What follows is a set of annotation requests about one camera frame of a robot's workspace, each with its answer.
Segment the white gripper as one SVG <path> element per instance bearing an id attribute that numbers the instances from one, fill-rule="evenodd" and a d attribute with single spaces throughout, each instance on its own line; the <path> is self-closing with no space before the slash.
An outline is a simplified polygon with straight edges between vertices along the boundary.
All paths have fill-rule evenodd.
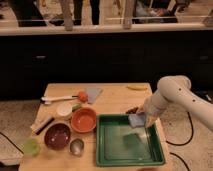
<path id="1" fill-rule="evenodd" d="M 143 109 L 146 115 L 145 127 L 149 128 L 152 126 L 157 117 L 159 117 L 168 107 L 169 101 L 164 98 L 159 91 L 153 93 L 148 97 L 143 105 Z"/>

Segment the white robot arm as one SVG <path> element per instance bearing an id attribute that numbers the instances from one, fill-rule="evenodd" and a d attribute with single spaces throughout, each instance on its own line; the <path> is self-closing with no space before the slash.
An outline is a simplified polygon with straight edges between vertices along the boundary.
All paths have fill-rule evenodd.
<path id="1" fill-rule="evenodd" d="M 191 92 L 191 81 L 186 76 L 165 76 L 158 81 L 157 90 L 143 105 L 145 126 L 153 125 L 170 103 L 181 105 L 213 132 L 213 104 Z"/>

